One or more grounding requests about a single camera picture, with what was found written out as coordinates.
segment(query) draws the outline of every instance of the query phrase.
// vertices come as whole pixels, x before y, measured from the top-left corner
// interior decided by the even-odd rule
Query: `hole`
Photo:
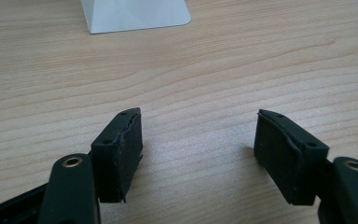
[[[109,145],[109,144],[112,143],[112,140],[103,140],[103,143],[104,143],[105,145]]]
[[[316,147],[316,144],[314,144],[314,143],[307,143],[307,145],[310,147]]]
[[[344,164],[351,168],[352,170],[358,171],[358,162],[357,161],[344,161]]]
[[[62,163],[62,166],[66,167],[66,168],[75,167],[78,164],[80,164],[82,161],[83,161],[83,159],[81,159],[80,157],[73,157],[73,158],[69,158],[68,160],[64,161]]]

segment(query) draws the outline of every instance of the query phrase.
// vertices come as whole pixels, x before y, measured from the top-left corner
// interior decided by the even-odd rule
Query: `black plastic arm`
[[[358,223],[358,160],[327,160],[328,146],[284,115],[260,110],[255,156],[288,203],[321,198],[321,223]]]
[[[95,197],[100,198],[100,202],[120,203],[123,200],[125,201],[125,196],[130,188],[133,175],[138,167],[140,159],[142,158],[142,149],[141,109],[133,108],[122,111],[113,118],[113,120],[91,144],[91,151],[89,152],[89,155],[80,155],[83,161],[87,161],[82,164],[84,165],[89,163],[91,168],[82,168],[77,172],[85,172],[88,174],[88,171],[90,171],[93,179],[92,186],[95,188],[95,190],[93,189],[92,191],[96,192]],[[63,169],[60,166],[60,164],[62,164],[62,160],[63,159],[57,161],[59,165],[55,165],[53,168],[50,181],[54,180],[54,184],[50,184],[49,182],[48,184],[29,190],[22,195],[0,204],[0,223],[36,223],[39,217],[42,217],[42,220],[46,220],[47,217],[45,215],[41,215],[42,203],[49,203],[51,206],[55,203],[65,203],[55,201],[54,199],[54,197],[59,195],[61,191],[65,192],[67,190],[66,186],[73,184],[72,182],[66,183],[66,178],[57,180],[59,177],[53,177],[54,174],[54,176],[57,176],[57,174],[60,175],[60,173],[66,171],[66,169]],[[84,181],[91,183],[90,178]],[[82,183],[76,182],[76,185],[77,187],[71,187],[73,188],[73,191],[68,191],[65,195],[70,195],[69,193],[71,192],[82,190]],[[91,186],[87,185],[87,188],[88,191],[91,189]],[[45,194],[47,189],[49,189],[49,192],[53,193],[49,193],[48,200],[46,201]],[[89,203],[93,200],[91,198],[82,202]],[[66,204],[65,206],[68,206],[68,209],[76,209],[75,207],[71,208],[70,206],[72,205],[73,204]],[[63,223],[73,223],[70,221],[72,218],[68,217],[67,220],[69,220],[69,222]]]

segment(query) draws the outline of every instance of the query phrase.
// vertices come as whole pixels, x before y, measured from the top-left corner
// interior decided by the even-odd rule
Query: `black bracket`
[[[142,158],[140,108],[117,114],[89,155],[54,163],[47,184],[0,204],[0,223],[100,223],[101,203],[126,201]]]
[[[284,115],[260,110],[255,156],[293,205],[321,198],[321,223],[358,223],[358,160],[327,159],[329,147]]]

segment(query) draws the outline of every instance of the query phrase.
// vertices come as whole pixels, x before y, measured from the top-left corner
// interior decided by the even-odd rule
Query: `wooden table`
[[[90,35],[80,1],[0,0],[0,203],[139,106],[144,158],[103,223],[318,223],[256,162],[256,112],[358,159],[358,1],[187,5],[186,26]]]

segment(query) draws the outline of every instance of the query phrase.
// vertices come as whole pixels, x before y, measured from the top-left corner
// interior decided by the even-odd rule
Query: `black jaw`
[[[259,110],[255,156],[288,203],[313,204],[315,171],[326,161],[327,153],[327,145],[289,118]]]
[[[89,156],[101,203],[126,202],[142,148],[139,108],[117,114],[91,144]]]

